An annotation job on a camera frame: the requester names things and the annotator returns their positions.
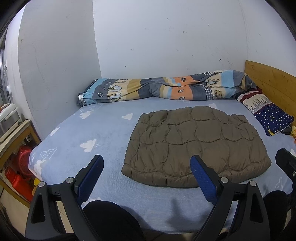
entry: mattress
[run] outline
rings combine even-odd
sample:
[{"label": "mattress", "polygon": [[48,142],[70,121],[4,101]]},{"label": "mattress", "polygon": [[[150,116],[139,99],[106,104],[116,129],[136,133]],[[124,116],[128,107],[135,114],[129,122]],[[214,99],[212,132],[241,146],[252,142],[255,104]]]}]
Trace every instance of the mattress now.
[{"label": "mattress", "polygon": [[[294,139],[282,133],[266,136],[253,114],[234,99],[180,101],[151,97],[84,106],[59,124],[33,150],[29,168],[47,184],[57,184],[67,177],[74,177],[94,155],[100,154],[104,158],[104,170],[88,202],[105,200],[117,203],[130,212],[144,229],[166,233],[197,231],[213,207],[200,188],[153,187],[121,174],[130,135],[142,113],[197,105],[210,106],[229,115],[244,115],[257,129],[272,161],[264,174],[253,178],[262,195],[273,190],[283,190],[287,194],[292,191],[292,182],[276,165],[275,155],[281,148],[295,151]],[[231,225],[235,208],[236,203],[233,202],[226,227]]]}]

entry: person's leg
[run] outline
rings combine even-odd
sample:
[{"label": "person's leg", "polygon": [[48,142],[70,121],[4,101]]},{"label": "person's leg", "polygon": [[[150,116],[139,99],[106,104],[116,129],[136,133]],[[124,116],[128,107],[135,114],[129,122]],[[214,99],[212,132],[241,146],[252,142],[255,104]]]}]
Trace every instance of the person's leg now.
[{"label": "person's leg", "polygon": [[83,211],[103,241],[144,241],[138,221],[113,202],[93,201]]},{"label": "person's leg", "polygon": [[283,191],[273,191],[267,194],[263,201],[267,211],[272,241],[284,230],[289,205],[288,197]]}]

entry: black pants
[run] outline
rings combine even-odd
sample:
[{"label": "black pants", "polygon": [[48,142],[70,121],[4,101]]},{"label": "black pants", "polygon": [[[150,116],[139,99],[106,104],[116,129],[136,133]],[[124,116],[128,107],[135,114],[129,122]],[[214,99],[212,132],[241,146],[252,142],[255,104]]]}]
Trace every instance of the black pants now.
[{"label": "black pants", "polygon": [[[264,198],[271,241],[296,240],[296,217],[284,226],[288,211],[288,198],[283,191],[273,191]],[[103,241],[144,241],[144,235],[137,220],[123,208],[112,202],[93,201],[83,209],[89,222]]]}]

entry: brown quilt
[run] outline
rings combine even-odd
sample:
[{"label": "brown quilt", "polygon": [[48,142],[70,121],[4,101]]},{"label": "brown quilt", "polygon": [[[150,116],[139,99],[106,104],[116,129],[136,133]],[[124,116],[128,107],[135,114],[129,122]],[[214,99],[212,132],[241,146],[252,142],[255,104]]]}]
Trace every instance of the brown quilt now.
[{"label": "brown quilt", "polygon": [[154,186],[198,187],[190,158],[240,183],[271,165],[256,129],[242,115],[208,106],[142,114],[131,134],[122,174]]}]

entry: wooden table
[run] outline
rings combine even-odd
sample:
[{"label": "wooden table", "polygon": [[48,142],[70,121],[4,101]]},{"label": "wooden table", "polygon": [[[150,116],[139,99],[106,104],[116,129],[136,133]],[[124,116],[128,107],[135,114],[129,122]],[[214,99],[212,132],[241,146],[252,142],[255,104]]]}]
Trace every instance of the wooden table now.
[{"label": "wooden table", "polygon": [[[32,125],[31,120],[25,120],[22,122],[6,139],[0,144],[0,167],[2,167],[5,162],[8,160],[10,155],[17,149],[22,141],[31,134],[36,144],[40,144],[40,139],[36,135]],[[19,196],[13,189],[11,189],[1,178],[0,185],[15,199],[24,204],[27,207],[30,207],[30,203]]]}]

